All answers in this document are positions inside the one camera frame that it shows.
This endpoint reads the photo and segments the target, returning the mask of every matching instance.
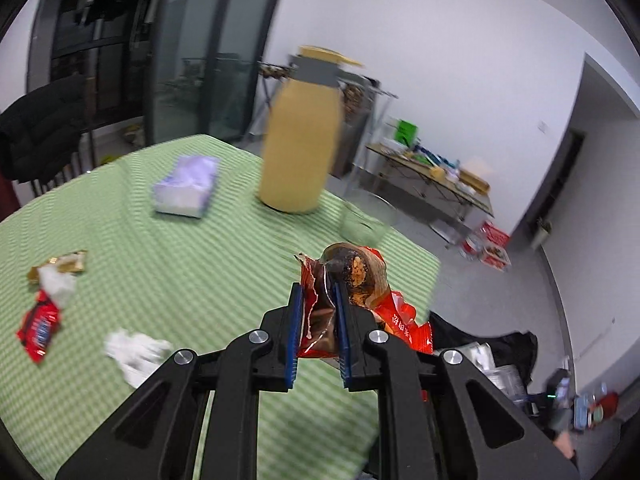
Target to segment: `yellow bottle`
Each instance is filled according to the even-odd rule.
[[[360,65],[313,46],[301,46],[296,59],[271,109],[258,192],[266,205],[287,213],[318,206],[344,120],[339,63]]]

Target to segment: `gold candy wrapper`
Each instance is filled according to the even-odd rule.
[[[27,273],[29,282],[37,285],[40,282],[38,269],[49,264],[55,265],[58,268],[58,272],[72,272],[74,274],[84,272],[86,251],[76,251],[75,253],[65,254],[64,256],[54,256],[37,267],[31,267],[31,270]]]

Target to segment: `red container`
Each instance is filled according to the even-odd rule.
[[[511,260],[504,247],[496,244],[487,244],[480,255],[480,261],[489,267],[504,272],[511,266]]]
[[[475,235],[469,235],[460,244],[460,253],[470,260],[478,257],[482,251],[482,242]]]
[[[506,247],[511,237],[494,226],[491,222],[487,221],[482,224],[480,228],[480,234],[486,238],[488,242],[491,242],[498,247]]]

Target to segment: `red basket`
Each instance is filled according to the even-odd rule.
[[[487,239],[487,241],[500,246],[506,247],[511,237],[507,233],[503,233],[494,226],[491,222],[484,222],[480,228],[480,234]]]

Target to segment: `green checkered tablecloth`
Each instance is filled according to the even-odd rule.
[[[179,155],[221,159],[202,220],[153,210],[151,185]],[[300,269],[338,240],[341,200],[324,192],[312,214],[277,213],[255,197],[260,159],[208,136],[127,155],[27,204],[0,224],[0,417],[45,479],[131,393],[103,353],[123,327],[206,353],[257,327],[287,303]],[[63,311],[62,329],[40,365],[15,336],[34,290],[27,270],[49,256],[86,249],[88,270]],[[393,288],[420,320],[437,259],[393,230],[380,246]],[[258,477],[349,480],[377,430],[376,395],[350,394],[339,372],[300,360],[295,388],[261,394]]]

